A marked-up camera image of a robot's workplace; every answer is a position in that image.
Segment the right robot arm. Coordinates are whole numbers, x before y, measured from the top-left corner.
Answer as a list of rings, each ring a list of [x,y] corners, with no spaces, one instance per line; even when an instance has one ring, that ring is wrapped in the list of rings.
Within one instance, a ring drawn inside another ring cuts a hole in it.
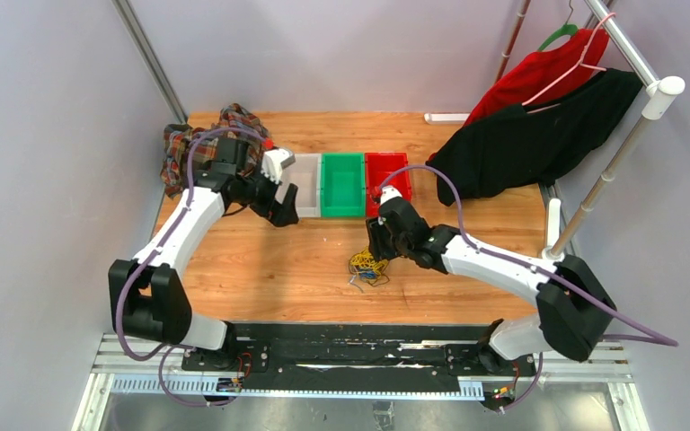
[[[366,221],[377,260],[405,258],[418,267],[469,277],[532,304],[535,313],[498,319],[477,342],[480,367],[501,374],[526,354],[554,351],[584,362],[604,335],[615,304],[588,264],[573,255],[558,261],[529,258],[480,242],[458,227],[429,225],[400,197],[386,200]]]

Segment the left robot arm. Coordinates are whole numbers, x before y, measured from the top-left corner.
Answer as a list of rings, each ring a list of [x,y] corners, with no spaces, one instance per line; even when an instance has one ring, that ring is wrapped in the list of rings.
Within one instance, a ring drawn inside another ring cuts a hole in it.
[[[263,142],[217,140],[217,153],[196,166],[187,162],[187,188],[162,229],[132,259],[115,260],[108,272],[113,328],[124,352],[137,361],[128,337],[155,341],[159,348],[201,350],[218,371],[239,359],[234,325],[193,310],[181,281],[193,253],[227,207],[237,204],[276,227],[297,224],[296,194],[290,184],[277,199],[284,170],[295,163],[286,148]]]

